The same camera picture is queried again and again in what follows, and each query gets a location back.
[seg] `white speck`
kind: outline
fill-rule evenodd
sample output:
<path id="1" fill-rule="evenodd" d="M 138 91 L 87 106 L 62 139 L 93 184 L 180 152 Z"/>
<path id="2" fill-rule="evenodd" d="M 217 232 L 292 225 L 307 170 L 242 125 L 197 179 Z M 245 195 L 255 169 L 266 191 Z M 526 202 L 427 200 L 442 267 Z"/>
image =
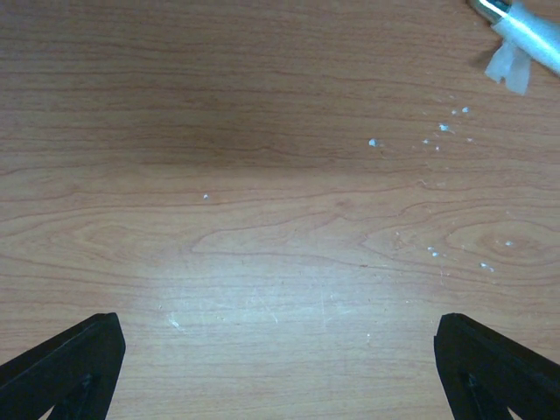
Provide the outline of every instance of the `white speck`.
<path id="1" fill-rule="evenodd" d="M 455 134 L 455 131 L 449 128 L 449 125 L 446 124 L 439 124 L 439 129 L 442 131 L 449 131 L 452 134 Z"/>
<path id="2" fill-rule="evenodd" d="M 495 269 L 493 269 L 492 267 L 490 267 L 490 266 L 489 266 L 488 264 L 486 264 L 485 262 L 481 262 L 481 263 L 480 263 L 480 267 L 481 267 L 482 269 L 485 269 L 485 270 L 490 271 L 491 273 L 494 273 L 494 272 L 495 272 Z"/>

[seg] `white debris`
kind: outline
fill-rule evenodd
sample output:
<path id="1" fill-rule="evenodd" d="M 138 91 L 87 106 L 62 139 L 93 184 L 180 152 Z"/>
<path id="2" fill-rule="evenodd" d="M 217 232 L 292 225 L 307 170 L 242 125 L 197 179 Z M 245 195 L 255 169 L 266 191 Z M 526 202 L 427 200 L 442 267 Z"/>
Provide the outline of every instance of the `white debris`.
<path id="1" fill-rule="evenodd" d="M 439 256 L 439 253 L 434 247 L 428 247 L 428 250 L 431 252 L 431 256 Z"/>
<path id="2" fill-rule="evenodd" d="M 446 124 L 439 124 L 439 129 L 442 131 L 449 131 L 452 134 L 455 134 L 455 131 L 449 128 L 449 125 Z"/>
<path id="3" fill-rule="evenodd" d="M 485 269 L 485 270 L 490 271 L 491 273 L 494 273 L 494 272 L 495 272 L 495 269 L 493 269 L 492 267 L 490 267 L 490 266 L 489 266 L 488 264 L 486 264 L 485 262 L 481 262 L 481 263 L 480 263 L 480 267 L 481 267 L 482 269 Z"/>

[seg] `wooden surface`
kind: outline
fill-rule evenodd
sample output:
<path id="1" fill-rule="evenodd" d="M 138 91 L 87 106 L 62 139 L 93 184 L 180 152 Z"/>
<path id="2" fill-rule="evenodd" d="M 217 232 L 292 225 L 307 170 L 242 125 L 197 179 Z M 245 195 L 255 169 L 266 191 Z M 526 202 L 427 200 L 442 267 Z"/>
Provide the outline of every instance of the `wooden surface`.
<path id="1" fill-rule="evenodd" d="M 465 3 L 0 16 L 0 362 L 117 312 L 109 418 L 449 419 L 442 314 L 560 361 L 560 84 Z"/>

